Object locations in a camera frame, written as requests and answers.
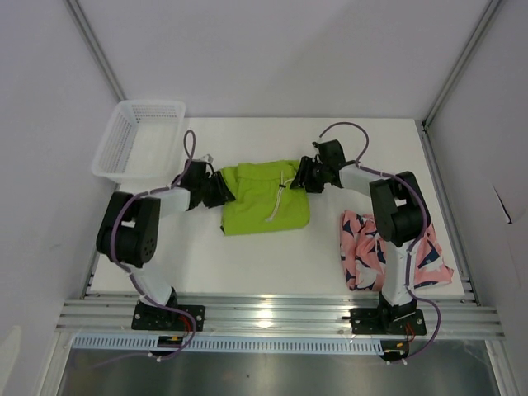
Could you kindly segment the lime green shorts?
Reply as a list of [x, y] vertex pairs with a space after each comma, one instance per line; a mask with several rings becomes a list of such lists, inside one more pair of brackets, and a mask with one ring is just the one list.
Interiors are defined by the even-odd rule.
[[298, 160], [240, 163], [220, 171], [236, 198], [223, 207], [221, 229], [227, 236], [301, 229], [309, 224], [305, 190], [291, 190]]

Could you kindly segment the pink shark print shorts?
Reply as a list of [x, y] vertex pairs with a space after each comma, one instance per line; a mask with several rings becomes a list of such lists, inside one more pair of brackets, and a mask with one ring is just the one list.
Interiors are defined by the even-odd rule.
[[[415, 289], [449, 285], [454, 270], [447, 266], [431, 224], [415, 248]], [[387, 248], [371, 214], [346, 210], [340, 217], [340, 259], [349, 290], [380, 291], [385, 281]]]

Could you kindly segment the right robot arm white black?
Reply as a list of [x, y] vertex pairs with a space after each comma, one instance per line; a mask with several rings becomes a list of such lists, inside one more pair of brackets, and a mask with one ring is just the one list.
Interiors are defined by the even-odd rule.
[[370, 198], [378, 235], [387, 247], [387, 270], [377, 312], [378, 326], [397, 332], [407, 321], [405, 309], [414, 309], [413, 250], [431, 218], [416, 177], [411, 172], [398, 175], [368, 168], [359, 160], [347, 161], [338, 140], [314, 142], [316, 155], [303, 156], [290, 189], [321, 193], [327, 184], [352, 190]]

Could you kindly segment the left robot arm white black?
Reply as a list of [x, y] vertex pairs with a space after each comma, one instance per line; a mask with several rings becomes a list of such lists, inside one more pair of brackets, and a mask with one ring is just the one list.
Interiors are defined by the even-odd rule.
[[221, 172], [205, 161], [186, 161], [172, 184], [137, 194], [112, 194], [99, 228], [96, 248], [116, 264], [152, 306], [150, 320], [162, 330], [179, 319], [177, 293], [152, 263], [160, 220], [205, 205], [214, 208], [235, 201]]

